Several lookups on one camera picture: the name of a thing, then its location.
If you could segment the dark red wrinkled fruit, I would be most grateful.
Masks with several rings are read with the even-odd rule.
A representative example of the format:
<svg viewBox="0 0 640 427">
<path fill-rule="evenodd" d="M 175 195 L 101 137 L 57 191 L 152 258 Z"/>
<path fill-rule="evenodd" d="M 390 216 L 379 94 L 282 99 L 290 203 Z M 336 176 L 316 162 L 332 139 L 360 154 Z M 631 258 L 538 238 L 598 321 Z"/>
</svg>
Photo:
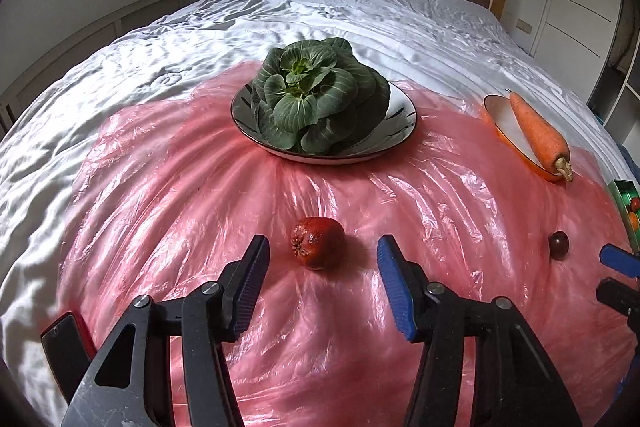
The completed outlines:
<svg viewBox="0 0 640 427">
<path fill-rule="evenodd" d="M 294 225 L 290 243 L 294 257 L 304 268 L 331 270 L 340 264 L 345 254 L 346 234 L 332 218 L 308 217 Z"/>
</svg>

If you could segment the green metal tray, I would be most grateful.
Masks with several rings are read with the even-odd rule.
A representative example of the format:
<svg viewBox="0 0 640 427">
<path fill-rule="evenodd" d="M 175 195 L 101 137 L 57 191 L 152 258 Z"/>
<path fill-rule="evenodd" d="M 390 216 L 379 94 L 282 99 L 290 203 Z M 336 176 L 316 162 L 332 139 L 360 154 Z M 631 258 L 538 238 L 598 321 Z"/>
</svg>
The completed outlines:
<svg viewBox="0 0 640 427">
<path fill-rule="evenodd" d="M 639 254 L 639 192 L 634 182 L 613 180 L 608 184 L 627 231 L 631 251 Z"/>
</svg>

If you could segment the small red apple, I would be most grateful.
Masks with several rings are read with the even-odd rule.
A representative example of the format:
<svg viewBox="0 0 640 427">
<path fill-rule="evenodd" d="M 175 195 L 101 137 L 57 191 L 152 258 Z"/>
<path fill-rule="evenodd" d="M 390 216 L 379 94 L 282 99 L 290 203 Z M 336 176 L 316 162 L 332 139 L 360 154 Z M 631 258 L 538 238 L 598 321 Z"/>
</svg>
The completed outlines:
<svg viewBox="0 0 640 427">
<path fill-rule="evenodd" d="M 629 208 L 631 209 L 632 212 L 638 212 L 640 210 L 640 198 L 633 197 L 630 200 Z"/>
</svg>

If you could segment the dark plum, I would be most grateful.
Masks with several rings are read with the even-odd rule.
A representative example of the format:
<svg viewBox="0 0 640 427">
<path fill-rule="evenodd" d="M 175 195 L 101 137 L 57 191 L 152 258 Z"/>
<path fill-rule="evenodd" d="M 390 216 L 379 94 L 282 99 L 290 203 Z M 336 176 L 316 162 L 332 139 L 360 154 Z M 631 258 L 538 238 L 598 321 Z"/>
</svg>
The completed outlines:
<svg viewBox="0 0 640 427">
<path fill-rule="evenodd" d="M 563 260 L 570 251 L 570 239 L 564 231 L 555 231 L 548 236 L 549 256 L 553 260 Z"/>
</svg>

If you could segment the carrot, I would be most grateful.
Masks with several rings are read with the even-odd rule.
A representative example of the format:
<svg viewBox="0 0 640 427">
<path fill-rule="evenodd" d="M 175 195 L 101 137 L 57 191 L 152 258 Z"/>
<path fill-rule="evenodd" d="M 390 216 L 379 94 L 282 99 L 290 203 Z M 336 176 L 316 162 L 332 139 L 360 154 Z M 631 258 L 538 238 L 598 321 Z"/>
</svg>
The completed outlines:
<svg viewBox="0 0 640 427">
<path fill-rule="evenodd" d="M 570 147 L 563 135 L 521 95 L 511 92 L 509 102 L 518 127 L 541 167 L 553 176 L 562 176 L 566 182 L 572 182 L 574 174 L 570 165 Z"/>
</svg>

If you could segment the white wardrobe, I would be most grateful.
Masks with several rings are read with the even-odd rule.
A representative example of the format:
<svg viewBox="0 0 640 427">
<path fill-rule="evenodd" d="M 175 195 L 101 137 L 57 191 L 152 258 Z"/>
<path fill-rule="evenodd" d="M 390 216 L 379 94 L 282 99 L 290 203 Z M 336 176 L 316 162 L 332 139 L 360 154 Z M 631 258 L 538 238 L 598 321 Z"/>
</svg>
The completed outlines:
<svg viewBox="0 0 640 427">
<path fill-rule="evenodd" d="M 637 0 L 547 0 L 533 57 L 620 144 L 639 138 Z"/>
</svg>

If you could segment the pink plastic sheet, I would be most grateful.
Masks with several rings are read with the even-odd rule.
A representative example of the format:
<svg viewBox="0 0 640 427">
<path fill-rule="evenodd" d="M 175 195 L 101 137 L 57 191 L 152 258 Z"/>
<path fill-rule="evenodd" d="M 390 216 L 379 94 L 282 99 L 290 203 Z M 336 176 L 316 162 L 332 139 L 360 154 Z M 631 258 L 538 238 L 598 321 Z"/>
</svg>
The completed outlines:
<svg viewBox="0 0 640 427">
<path fill-rule="evenodd" d="M 459 295 L 511 298 L 593 425 L 634 349 L 594 295 L 600 248 L 628 243 L 594 147 L 574 145 L 573 181 L 551 183 L 480 106 L 407 82 L 418 124 L 404 144 L 356 165 L 299 164 L 231 118 L 255 69 L 102 124 L 67 210 L 58 306 L 102 343 L 134 296 L 183 297 L 265 235 L 255 313 L 226 351 L 247 424 L 396 426 L 420 349 L 398 333 L 376 266 L 376 243 L 392 234 Z"/>
</svg>

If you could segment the orange mandarin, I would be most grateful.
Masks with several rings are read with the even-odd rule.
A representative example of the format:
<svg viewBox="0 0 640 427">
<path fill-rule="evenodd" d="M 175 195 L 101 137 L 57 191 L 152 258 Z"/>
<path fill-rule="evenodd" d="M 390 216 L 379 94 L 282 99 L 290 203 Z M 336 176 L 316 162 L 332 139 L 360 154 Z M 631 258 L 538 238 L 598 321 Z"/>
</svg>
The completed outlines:
<svg viewBox="0 0 640 427">
<path fill-rule="evenodd" d="M 629 223 L 630 223 L 630 225 L 631 225 L 631 228 L 632 228 L 635 232 L 639 231 L 639 230 L 640 230 L 640 220 L 639 220 L 639 218 L 638 218 L 637 213 L 632 212 L 632 211 L 629 211 L 629 212 L 627 213 L 627 216 L 628 216 L 628 221 L 629 221 Z"/>
</svg>

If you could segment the white bed sheet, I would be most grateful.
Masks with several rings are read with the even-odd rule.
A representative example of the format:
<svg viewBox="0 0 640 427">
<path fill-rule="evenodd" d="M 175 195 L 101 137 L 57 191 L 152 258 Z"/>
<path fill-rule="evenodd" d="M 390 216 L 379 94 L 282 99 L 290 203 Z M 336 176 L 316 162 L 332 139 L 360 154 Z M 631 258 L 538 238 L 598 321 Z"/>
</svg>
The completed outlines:
<svg viewBox="0 0 640 427">
<path fill-rule="evenodd" d="M 38 339 L 54 311 L 63 213 L 101 124 L 119 109 L 180 100 L 272 46 L 332 35 L 387 78 L 456 95 L 524 92 L 605 179 L 628 159 L 481 6 L 464 0 L 200 0 L 104 46 L 32 102 L 1 143 L 1 354 L 18 394 L 48 426 L 66 404 Z"/>
</svg>

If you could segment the black smartphone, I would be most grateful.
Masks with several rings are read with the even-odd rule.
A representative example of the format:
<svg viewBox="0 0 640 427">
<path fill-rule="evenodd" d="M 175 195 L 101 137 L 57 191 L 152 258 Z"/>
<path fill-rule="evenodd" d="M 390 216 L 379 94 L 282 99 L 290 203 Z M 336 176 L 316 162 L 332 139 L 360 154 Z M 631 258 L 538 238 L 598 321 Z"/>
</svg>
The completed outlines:
<svg viewBox="0 0 640 427">
<path fill-rule="evenodd" d="M 43 329 L 40 343 L 58 389 L 70 404 L 96 355 L 88 327 L 79 313 L 66 311 Z"/>
</svg>

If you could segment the beige wall socket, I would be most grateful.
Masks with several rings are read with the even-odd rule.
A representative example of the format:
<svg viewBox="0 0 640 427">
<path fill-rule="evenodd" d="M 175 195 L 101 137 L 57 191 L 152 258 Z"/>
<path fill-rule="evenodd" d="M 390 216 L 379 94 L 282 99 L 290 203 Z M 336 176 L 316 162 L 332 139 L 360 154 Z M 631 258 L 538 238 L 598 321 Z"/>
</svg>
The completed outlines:
<svg viewBox="0 0 640 427">
<path fill-rule="evenodd" d="M 530 35 L 533 31 L 533 26 L 529 25 L 529 23 L 526 23 L 525 20 L 521 20 L 520 18 L 516 22 L 515 27 L 518 28 L 520 31 L 525 32 L 527 35 Z"/>
</svg>

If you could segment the patterned white plate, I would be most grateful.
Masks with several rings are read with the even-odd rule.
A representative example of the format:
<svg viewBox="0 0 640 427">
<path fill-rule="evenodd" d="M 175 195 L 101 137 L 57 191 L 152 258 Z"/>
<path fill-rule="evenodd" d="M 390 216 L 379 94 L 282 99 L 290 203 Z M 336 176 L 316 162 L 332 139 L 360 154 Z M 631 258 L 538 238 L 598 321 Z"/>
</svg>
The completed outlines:
<svg viewBox="0 0 640 427">
<path fill-rule="evenodd" d="M 406 142 L 416 130 L 416 106 L 408 95 L 393 83 L 390 85 L 390 105 L 385 118 L 373 129 L 366 139 L 342 150 L 334 156 L 308 155 L 290 150 L 278 150 L 265 142 L 257 131 L 255 118 L 250 110 L 249 84 L 236 92 L 230 105 L 230 113 L 239 132 L 266 152 L 280 158 L 301 162 L 306 165 L 341 166 L 358 164 L 381 156 Z"/>
</svg>

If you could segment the green bok choy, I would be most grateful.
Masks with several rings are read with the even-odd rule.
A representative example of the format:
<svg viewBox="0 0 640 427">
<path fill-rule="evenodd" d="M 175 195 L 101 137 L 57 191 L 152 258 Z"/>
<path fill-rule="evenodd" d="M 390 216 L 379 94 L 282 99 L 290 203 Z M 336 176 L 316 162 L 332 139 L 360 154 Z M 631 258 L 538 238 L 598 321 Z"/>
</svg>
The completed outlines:
<svg viewBox="0 0 640 427">
<path fill-rule="evenodd" d="M 271 49 L 250 83 L 260 137 L 277 150 L 335 156 L 386 116 L 390 84 L 338 37 Z"/>
</svg>

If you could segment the orange rimmed white plate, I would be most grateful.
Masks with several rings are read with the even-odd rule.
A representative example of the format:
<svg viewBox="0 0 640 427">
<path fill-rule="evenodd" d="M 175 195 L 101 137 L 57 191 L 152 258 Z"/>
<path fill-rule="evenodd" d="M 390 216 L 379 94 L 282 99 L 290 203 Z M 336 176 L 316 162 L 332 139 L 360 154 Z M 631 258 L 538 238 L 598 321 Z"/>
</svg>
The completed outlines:
<svg viewBox="0 0 640 427">
<path fill-rule="evenodd" d="M 498 94 L 486 95 L 483 100 L 487 119 L 491 121 L 498 135 L 498 138 L 518 155 L 525 166 L 541 179 L 554 184 L 565 182 L 562 174 L 551 173 L 544 170 L 539 164 L 537 157 L 529 146 L 525 134 L 522 132 L 516 117 L 512 112 L 512 107 L 508 98 Z"/>
</svg>

